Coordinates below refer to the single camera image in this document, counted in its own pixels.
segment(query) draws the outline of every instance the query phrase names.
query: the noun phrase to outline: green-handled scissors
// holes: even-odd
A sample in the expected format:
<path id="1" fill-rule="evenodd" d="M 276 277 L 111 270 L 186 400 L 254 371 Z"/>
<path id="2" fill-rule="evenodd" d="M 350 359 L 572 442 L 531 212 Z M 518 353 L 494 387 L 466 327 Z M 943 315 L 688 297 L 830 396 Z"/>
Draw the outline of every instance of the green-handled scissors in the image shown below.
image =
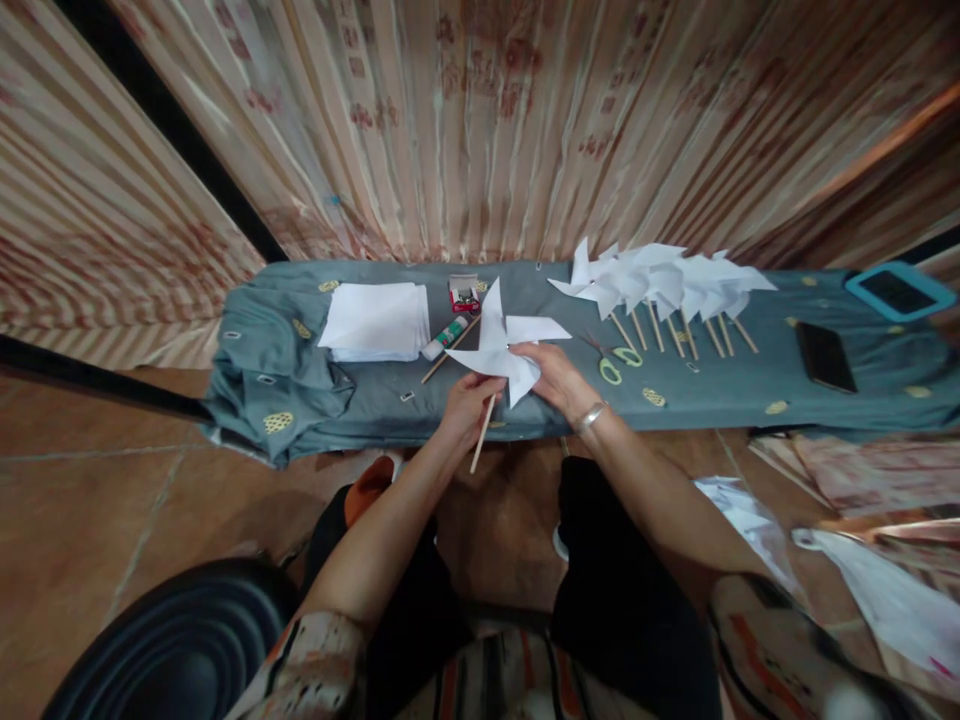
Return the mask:
<path id="1" fill-rule="evenodd" d="M 589 332 L 586 336 L 581 335 L 581 338 L 596 348 L 597 352 L 600 353 L 600 377 L 606 380 L 611 385 L 619 385 L 623 382 L 623 378 L 620 375 L 620 371 L 614 366 L 610 359 L 607 357 L 607 352 L 612 352 L 614 356 L 623 361 L 625 364 L 630 367 L 640 367 L 643 365 L 643 358 L 640 357 L 638 353 L 635 353 L 630 348 L 610 348 L 606 345 L 601 345 L 596 340 L 593 339 L 593 335 Z"/>

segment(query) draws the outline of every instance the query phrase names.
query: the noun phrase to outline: patterned sleeve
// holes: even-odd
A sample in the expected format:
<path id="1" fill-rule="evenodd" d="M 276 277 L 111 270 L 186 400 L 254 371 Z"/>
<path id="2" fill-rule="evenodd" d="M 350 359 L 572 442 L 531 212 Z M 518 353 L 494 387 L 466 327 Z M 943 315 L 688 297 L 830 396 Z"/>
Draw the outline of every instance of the patterned sleeve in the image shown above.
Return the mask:
<path id="1" fill-rule="evenodd" d="M 226 720 L 348 718 L 356 708 L 360 629 L 341 615 L 318 612 L 291 623 Z"/>
<path id="2" fill-rule="evenodd" d="M 927 717 L 894 683 L 857 668 L 766 578 L 723 578 L 709 616 L 720 675 L 738 718 Z"/>

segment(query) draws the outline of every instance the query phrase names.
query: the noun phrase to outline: silver bracelet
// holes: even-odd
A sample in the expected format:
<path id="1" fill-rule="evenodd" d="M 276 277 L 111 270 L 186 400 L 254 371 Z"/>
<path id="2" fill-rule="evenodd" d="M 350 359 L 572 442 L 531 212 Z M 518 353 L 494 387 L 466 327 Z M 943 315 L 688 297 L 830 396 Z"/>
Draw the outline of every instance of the silver bracelet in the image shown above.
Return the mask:
<path id="1" fill-rule="evenodd" d="M 587 414 L 584 415 L 580 419 L 580 421 L 576 424 L 576 426 L 574 427 L 574 432 L 576 432 L 577 435 L 583 435 L 583 433 L 586 432 L 587 428 L 593 425 L 594 421 L 598 417 L 600 417 L 600 413 L 603 412 L 603 409 L 605 407 L 607 407 L 607 404 L 605 402 L 601 401 L 601 402 L 595 403 L 594 406 L 587 411 Z"/>

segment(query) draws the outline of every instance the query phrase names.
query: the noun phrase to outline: table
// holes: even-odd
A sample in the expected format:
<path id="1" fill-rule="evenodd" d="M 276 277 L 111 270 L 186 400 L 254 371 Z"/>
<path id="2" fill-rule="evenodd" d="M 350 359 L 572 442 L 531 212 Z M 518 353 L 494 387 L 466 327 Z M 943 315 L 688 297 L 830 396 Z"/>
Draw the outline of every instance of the table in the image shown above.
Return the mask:
<path id="1" fill-rule="evenodd" d="M 847 293 L 842 287 L 845 271 L 767 273 L 780 291 L 754 293 L 740 317 L 759 354 L 730 326 L 736 354 L 721 359 L 704 325 L 691 323 L 700 353 L 698 372 L 687 365 L 689 350 L 687 360 L 678 356 L 666 324 L 661 325 L 665 352 L 659 351 L 649 315 L 640 307 L 649 348 L 642 353 L 643 366 L 629 368 L 615 360 L 623 383 L 612 386 L 599 375 L 596 350 L 579 335 L 589 330 L 602 343 L 621 346 L 616 327 L 609 320 L 600 322 L 595 304 L 566 297 L 547 282 L 568 280 L 569 263 L 405 266 L 337 260 L 275 263 L 230 293 L 205 400 L 218 423 L 208 431 L 211 439 L 222 443 L 227 435 L 239 434 L 276 466 L 331 450 L 422 444 L 437 427 L 447 392 L 466 368 L 448 359 L 421 385 L 432 365 L 423 359 L 331 363 L 328 351 L 316 347 L 331 297 L 320 286 L 334 280 L 422 283 L 436 334 L 454 317 L 447 277 L 465 272 L 478 273 L 488 285 L 500 278 L 506 314 L 545 315 L 563 325 L 574 339 L 557 344 L 638 430 L 813 424 L 855 438 L 937 431 L 960 419 L 956 353 L 928 323 L 893 326 Z M 858 394 L 846 395 L 807 379 L 793 319 L 840 333 Z M 639 349 L 632 323 L 622 322 Z M 475 349 L 478 337 L 474 331 L 460 348 Z M 645 388 L 663 396 L 666 405 L 649 402 Z M 408 391 L 414 397 L 401 401 Z M 782 412 L 773 414 L 778 409 Z M 271 423 L 265 423 L 267 417 L 273 418 Z M 493 419 L 503 424 L 491 427 L 489 441 L 570 432 L 562 416 L 532 394 L 512 410 L 503 403 Z M 268 424 L 274 432 L 267 432 Z"/>

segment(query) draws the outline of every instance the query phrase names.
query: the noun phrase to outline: wooden stick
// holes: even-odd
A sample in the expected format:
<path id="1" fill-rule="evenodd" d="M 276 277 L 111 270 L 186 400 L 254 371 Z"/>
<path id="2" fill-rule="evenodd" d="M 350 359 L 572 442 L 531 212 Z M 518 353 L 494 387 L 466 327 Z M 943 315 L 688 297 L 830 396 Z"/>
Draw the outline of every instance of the wooden stick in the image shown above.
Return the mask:
<path id="1" fill-rule="evenodd" d="M 667 325 L 670 326 L 670 334 L 673 335 L 673 342 L 677 346 L 677 352 L 680 353 L 680 357 L 685 358 L 686 354 L 683 352 L 683 345 L 680 344 L 680 338 L 677 336 L 677 329 L 673 326 L 673 318 L 667 315 Z"/>
<path id="2" fill-rule="evenodd" d="M 640 345 L 643 346 L 643 351 L 647 351 L 647 340 L 643 337 L 643 330 L 640 328 L 640 321 L 637 320 L 637 313 L 634 310 L 630 311 L 630 317 L 633 318 L 633 326 L 637 329 L 637 337 L 640 338 Z"/>
<path id="3" fill-rule="evenodd" d="M 717 349 L 717 355 L 726 357 L 726 355 L 723 354 L 723 348 L 720 347 L 720 341 L 717 340 L 717 333 L 713 330 L 713 323 L 710 322 L 710 318 L 707 318 L 703 322 L 707 326 L 707 332 L 710 333 L 710 339 L 713 340 L 713 346 Z"/>
<path id="4" fill-rule="evenodd" d="M 723 313 L 717 316 L 717 324 L 720 325 L 720 334 L 723 335 L 723 341 L 727 344 L 727 354 L 733 357 L 733 343 L 730 342 L 730 333 L 727 332 L 727 324 L 723 321 Z"/>
<path id="5" fill-rule="evenodd" d="M 740 321 L 737 320 L 736 318 L 730 318 L 730 319 L 733 320 L 734 326 L 736 326 L 737 330 L 740 331 L 740 334 L 743 335 L 743 339 L 747 341 L 747 345 L 750 346 L 750 349 L 753 350 L 755 353 L 760 352 L 759 350 L 757 350 L 757 346 L 753 344 L 753 339 L 750 337 L 750 334 L 747 332 L 746 328 L 740 324 Z"/>
<path id="6" fill-rule="evenodd" d="M 637 349 L 633 346 L 633 340 L 630 339 L 630 336 L 627 335 L 627 331 L 623 329 L 623 325 L 620 324 L 620 321 L 617 320 L 617 310 L 614 308 L 610 311 L 610 319 L 613 320 L 613 324 L 617 326 L 617 330 L 620 331 L 620 334 L 623 335 L 623 339 L 627 343 L 627 347 L 637 353 Z"/>
<path id="7" fill-rule="evenodd" d="M 454 342 L 453 345 L 451 345 L 449 348 L 446 348 L 446 349 L 448 349 L 448 350 L 454 350 L 454 349 L 457 347 L 457 345 L 460 344 L 460 341 L 463 340 L 463 339 L 467 336 L 467 333 L 469 333 L 471 330 L 473 330 L 473 326 L 477 324 L 477 321 L 478 321 L 479 319 L 480 319 L 480 316 L 477 315 L 477 316 L 473 319 L 473 322 L 470 323 L 469 325 L 467 325 L 467 327 L 464 329 L 463 333 L 461 333 L 460 337 L 457 338 L 456 342 Z M 443 357 L 441 357 L 439 360 L 437 360 L 436 364 L 435 364 L 432 368 L 430 368 L 430 372 L 428 372 L 426 375 L 423 376 L 423 380 L 420 381 L 420 384 L 421 384 L 421 385 L 425 385 L 426 382 L 427 382 L 427 380 L 430 379 L 430 376 L 433 375 L 433 374 L 437 371 L 437 368 L 438 368 L 438 367 L 440 367 L 441 365 L 443 365 L 443 361 L 446 360 L 448 357 L 450 357 L 450 356 L 447 355 L 446 353 L 443 353 Z"/>
<path id="8" fill-rule="evenodd" d="M 477 449 L 473 453 L 473 462 L 470 463 L 470 474 L 473 475 L 477 469 L 477 460 L 480 459 L 480 448 L 483 447 L 483 439 L 487 436 L 487 428 L 490 427 L 490 416 L 493 415 L 493 406 L 497 402 L 496 394 L 490 396 L 490 402 L 487 407 L 487 417 L 483 419 L 483 428 L 480 430 L 480 439 L 477 440 Z"/>
<path id="9" fill-rule="evenodd" d="M 660 352 L 663 352 L 663 338 L 660 336 L 660 323 L 657 322 L 657 316 L 653 314 L 653 303 L 647 303 L 647 310 L 650 311 L 650 322 L 653 323 L 653 332 L 657 336 L 657 345 L 660 346 Z"/>
<path id="10" fill-rule="evenodd" d="M 697 352 L 697 342 L 693 339 L 693 332 L 690 330 L 690 323 L 687 322 L 687 314 L 681 310 L 680 317 L 683 318 L 683 330 L 687 333 L 687 340 L 690 341 L 690 352 L 693 353 L 693 359 L 699 360 L 700 353 Z"/>

